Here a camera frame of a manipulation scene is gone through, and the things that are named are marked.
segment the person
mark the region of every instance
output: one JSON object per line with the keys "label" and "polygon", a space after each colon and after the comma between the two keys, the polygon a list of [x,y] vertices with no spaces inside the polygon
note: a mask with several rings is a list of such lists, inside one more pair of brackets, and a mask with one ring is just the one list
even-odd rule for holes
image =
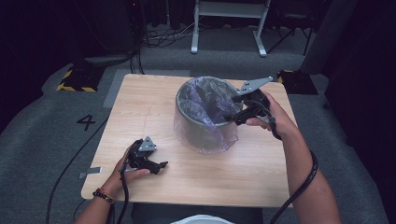
{"label": "person", "polygon": [[[313,161],[310,150],[303,135],[290,119],[285,110],[269,94],[264,92],[270,102],[270,111],[276,118],[276,132],[282,139],[286,158],[286,169],[290,195],[293,194],[310,174]],[[272,131],[269,123],[261,119],[248,119],[246,125],[261,126]],[[119,169],[124,161],[123,158],[117,163],[113,173],[101,191],[106,195],[116,197],[122,189]],[[149,170],[136,170],[125,174],[127,183],[136,181],[137,178],[149,175]],[[297,213],[299,223],[341,223],[337,202],[323,173],[318,169],[315,178],[307,189],[293,201],[293,207]],[[100,197],[94,197],[89,205],[80,214],[76,223],[106,223],[110,203]]]}

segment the clear plastic liner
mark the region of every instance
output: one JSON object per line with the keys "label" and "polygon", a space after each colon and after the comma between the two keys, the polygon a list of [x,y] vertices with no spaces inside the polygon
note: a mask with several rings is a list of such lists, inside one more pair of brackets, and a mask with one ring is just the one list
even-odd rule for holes
{"label": "clear plastic liner", "polygon": [[176,97],[174,130],[186,147],[211,154],[227,150],[237,140],[237,125],[224,117],[241,111],[232,97],[237,89],[215,77],[197,77],[181,86]]}

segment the wooden table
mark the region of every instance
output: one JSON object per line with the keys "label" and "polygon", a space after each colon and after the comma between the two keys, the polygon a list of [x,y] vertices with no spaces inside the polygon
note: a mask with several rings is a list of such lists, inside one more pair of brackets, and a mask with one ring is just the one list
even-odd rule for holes
{"label": "wooden table", "polygon": [[[282,144],[260,127],[238,126],[239,140],[227,151],[203,155],[183,147],[174,133],[176,94],[191,77],[127,75],[93,158],[81,195],[92,198],[110,176],[126,148],[150,136],[157,151],[152,161],[169,161],[158,175],[129,185],[130,202],[279,207],[289,198]],[[228,80],[236,88],[242,80]],[[262,87],[294,119],[282,84]]]}

